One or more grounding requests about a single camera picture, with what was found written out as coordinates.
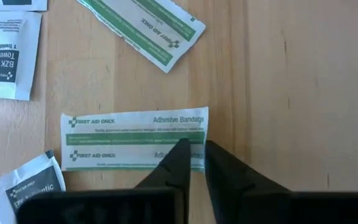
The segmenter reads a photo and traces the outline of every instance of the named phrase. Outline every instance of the wooden surface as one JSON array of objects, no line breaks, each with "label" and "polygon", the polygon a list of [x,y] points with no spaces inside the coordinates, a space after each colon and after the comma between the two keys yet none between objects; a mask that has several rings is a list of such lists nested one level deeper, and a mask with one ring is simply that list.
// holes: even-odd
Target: wooden surface
[{"label": "wooden surface", "polygon": [[[74,0],[51,0],[30,102],[0,100],[0,175],[47,149],[60,114],[209,106],[208,138],[293,190],[358,190],[358,1],[177,0],[206,31],[164,74]],[[65,173],[68,190],[140,171]],[[191,223],[211,223],[192,174]]]}]

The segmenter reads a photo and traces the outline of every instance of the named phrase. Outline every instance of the wooden table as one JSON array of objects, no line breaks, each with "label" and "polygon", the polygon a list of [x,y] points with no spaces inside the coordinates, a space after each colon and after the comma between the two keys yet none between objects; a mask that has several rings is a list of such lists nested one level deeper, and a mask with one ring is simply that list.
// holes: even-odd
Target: wooden table
[{"label": "wooden table", "polygon": [[[50,0],[30,102],[0,100],[0,175],[47,149],[60,115],[209,106],[208,138],[293,190],[358,190],[358,1],[177,0],[206,24],[164,74],[74,0]],[[68,190],[146,171],[65,173]],[[211,223],[202,173],[190,223]]]}]

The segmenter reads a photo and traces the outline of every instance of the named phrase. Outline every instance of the green stripe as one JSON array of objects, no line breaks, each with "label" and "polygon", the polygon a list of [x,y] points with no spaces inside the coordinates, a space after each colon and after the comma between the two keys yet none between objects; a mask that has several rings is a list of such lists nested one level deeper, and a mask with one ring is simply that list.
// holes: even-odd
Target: green stripe
[{"label": "green stripe", "polygon": [[203,131],[166,133],[87,133],[66,134],[67,146],[176,144],[188,138],[191,144],[204,144]]},{"label": "green stripe", "polygon": [[114,27],[111,27],[107,24],[111,29],[118,29],[127,36],[130,43],[135,42],[163,65],[168,65],[171,61],[173,57],[171,54],[142,34],[101,0],[83,0],[83,2],[92,7],[103,19],[113,25]]},{"label": "green stripe", "polygon": [[181,19],[177,18],[170,11],[166,10],[163,6],[155,0],[135,0],[143,5],[152,14],[160,18],[164,23],[170,26],[173,30],[178,32],[184,39],[190,41],[196,31],[189,25],[184,23]]},{"label": "green stripe", "polygon": [[[76,168],[66,168],[66,171],[93,171],[93,170],[152,170],[156,168],[153,167],[76,167]],[[204,171],[204,167],[192,167],[192,171]]]}]

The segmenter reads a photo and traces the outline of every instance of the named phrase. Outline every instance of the green cross logo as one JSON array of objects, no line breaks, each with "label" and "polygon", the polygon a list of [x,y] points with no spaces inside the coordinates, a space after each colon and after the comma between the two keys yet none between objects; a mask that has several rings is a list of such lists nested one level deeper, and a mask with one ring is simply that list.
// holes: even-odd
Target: green cross logo
[{"label": "green cross logo", "polygon": [[70,158],[73,160],[73,162],[75,162],[78,158],[78,151],[74,150],[74,153],[70,154]]},{"label": "green cross logo", "polygon": [[168,45],[169,48],[178,48],[179,47],[179,40],[175,40],[173,42],[171,42],[171,44]]},{"label": "green cross logo", "polygon": [[68,124],[70,124],[72,128],[75,127],[76,123],[77,123],[77,117],[74,117],[71,121],[68,121]]}]

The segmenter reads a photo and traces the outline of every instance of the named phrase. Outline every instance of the white packet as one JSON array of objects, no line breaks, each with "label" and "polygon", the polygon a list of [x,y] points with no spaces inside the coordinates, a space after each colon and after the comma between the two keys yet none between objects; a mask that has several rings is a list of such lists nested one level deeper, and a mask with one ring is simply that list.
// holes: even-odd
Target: white packet
[{"label": "white packet", "polygon": [[171,0],[77,0],[168,73],[205,25]]},{"label": "white packet", "polygon": [[47,0],[0,0],[0,11],[46,11]]},{"label": "white packet", "polygon": [[41,16],[0,12],[0,98],[30,100]]},{"label": "white packet", "polygon": [[0,178],[0,224],[16,223],[15,213],[35,194],[66,191],[62,171],[49,150]]},{"label": "white packet", "polygon": [[181,138],[204,169],[208,107],[60,118],[62,170],[153,169]]}]

